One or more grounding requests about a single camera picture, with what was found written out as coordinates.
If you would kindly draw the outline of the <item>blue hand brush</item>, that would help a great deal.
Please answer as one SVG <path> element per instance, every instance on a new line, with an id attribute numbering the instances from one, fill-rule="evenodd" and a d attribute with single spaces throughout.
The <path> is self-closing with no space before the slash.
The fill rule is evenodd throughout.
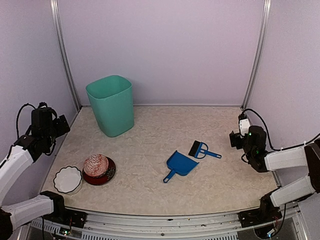
<path id="1" fill-rule="evenodd" d="M 222 155 L 209 151 L 209 147 L 206 143 L 197 140 L 193 142 L 188 155 L 196 159 L 203 159 L 206 156 L 211 156 L 217 159 L 222 158 Z"/>

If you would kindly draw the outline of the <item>teal plastic waste bin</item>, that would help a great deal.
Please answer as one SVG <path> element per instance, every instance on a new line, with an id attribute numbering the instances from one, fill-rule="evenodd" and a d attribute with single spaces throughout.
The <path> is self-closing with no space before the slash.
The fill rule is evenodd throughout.
<path id="1" fill-rule="evenodd" d="M 86 86 L 86 93 L 100 130 L 117 137 L 134 126 L 132 83 L 120 75 L 110 75 Z"/>

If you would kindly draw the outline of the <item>blue plastic dustpan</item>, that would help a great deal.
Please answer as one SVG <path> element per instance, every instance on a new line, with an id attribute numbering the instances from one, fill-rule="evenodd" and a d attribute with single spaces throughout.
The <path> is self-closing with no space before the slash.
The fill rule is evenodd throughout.
<path id="1" fill-rule="evenodd" d="M 175 175 L 188 175 L 199 163 L 183 155 L 177 150 L 166 161 L 167 168 L 170 170 L 169 174 L 163 179 L 163 183 L 168 181 Z"/>

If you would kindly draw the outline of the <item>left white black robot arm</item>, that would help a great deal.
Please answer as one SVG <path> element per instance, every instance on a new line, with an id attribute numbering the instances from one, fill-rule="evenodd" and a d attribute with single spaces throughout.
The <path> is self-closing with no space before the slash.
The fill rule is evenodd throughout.
<path id="1" fill-rule="evenodd" d="M 10 146 L 7 156 L 0 162 L 0 199 L 3 201 L 20 175 L 41 155 L 51 156 L 56 139 L 70 131 L 64 115 L 45 102 L 31 111 L 31 124 L 23 135 Z M 43 191 L 29 200 L 0 206 L 0 238 L 8 240 L 13 232 L 38 217 L 48 216 L 63 223 L 70 218 L 62 195 Z"/>

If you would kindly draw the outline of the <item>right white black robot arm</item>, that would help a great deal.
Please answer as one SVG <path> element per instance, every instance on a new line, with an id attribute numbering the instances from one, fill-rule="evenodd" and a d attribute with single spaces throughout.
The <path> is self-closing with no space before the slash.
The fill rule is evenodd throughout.
<path id="1" fill-rule="evenodd" d="M 242 149 L 246 157 L 244 162 L 258 173 L 296 167 L 307 167 L 308 173 L 267 194 L 266 203 L 255 212 L 260 222 L 268 221 L 275 214 L 275 207 L 320 192 L 320 138 L 317 137 L 295 147 L 268 152 L 267 136 L 267 132 L 262 127 L 252 125 L 244 133 L 232 131 L 229 139 L 231 147 Z"/>

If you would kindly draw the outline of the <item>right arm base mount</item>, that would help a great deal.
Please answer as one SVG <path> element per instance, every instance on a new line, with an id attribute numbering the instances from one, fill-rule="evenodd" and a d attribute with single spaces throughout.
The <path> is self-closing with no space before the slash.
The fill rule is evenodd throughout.
<path id="1" fill-rule="evenodd" d="M 238 213 L 238 218 L 242 228 L 272 222 L 283 217 L 280 207 L 273 205 L 271 201 L 271 193 L 272 192 L 265 194 L 260 199 L 260 205 L 258 208 Z"/>

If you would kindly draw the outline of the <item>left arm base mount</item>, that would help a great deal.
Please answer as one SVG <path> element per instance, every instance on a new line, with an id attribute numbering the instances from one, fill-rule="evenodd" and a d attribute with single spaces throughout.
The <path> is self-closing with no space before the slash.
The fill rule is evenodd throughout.
<path id="1" fill-rule="evenodd" d="M 40 195 L 49 197 L 53 201 L 53 212 L 44 215 L 45 220 L 70 227 L 84 228 L 87 219 L 85 212 L 67 209 L 63 196 L 57 193 L 46 190 L 41 192 Z"/>

